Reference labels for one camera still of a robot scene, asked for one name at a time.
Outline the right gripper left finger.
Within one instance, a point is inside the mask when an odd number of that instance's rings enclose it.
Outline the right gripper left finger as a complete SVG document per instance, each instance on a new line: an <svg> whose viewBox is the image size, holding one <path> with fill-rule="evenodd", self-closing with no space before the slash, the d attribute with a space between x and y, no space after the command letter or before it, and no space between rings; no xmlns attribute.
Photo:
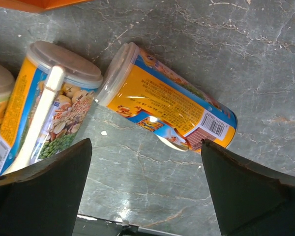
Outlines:
<svg viewBox="0 0 295 236"><path fill-rule="evenodd" d="M70 236L89 172L89 138L0 176L0 236Z"/></svg>

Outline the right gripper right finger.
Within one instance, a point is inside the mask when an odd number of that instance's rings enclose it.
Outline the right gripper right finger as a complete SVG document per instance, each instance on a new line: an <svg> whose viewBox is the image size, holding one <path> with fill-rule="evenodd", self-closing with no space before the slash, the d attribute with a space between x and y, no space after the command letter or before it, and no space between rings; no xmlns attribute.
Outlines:
<svg viewBox="0 0 295 236"><path fill-rule="evenodd" d="M295 236L295 177L202 141L201 157L223 236Z"/></svg>

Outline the yellow soup can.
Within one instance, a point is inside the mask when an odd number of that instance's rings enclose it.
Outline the yellow soup can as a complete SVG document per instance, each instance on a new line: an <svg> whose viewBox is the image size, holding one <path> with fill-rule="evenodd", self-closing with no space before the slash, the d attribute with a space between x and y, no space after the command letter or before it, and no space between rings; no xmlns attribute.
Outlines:
<svg viewBox="0 0 295 236"><path fill-rule="evenodd" d="M200 153L205 139L226 148L236 134L233 111L133 42L114 56L95 100L183 152Z"/></svg>

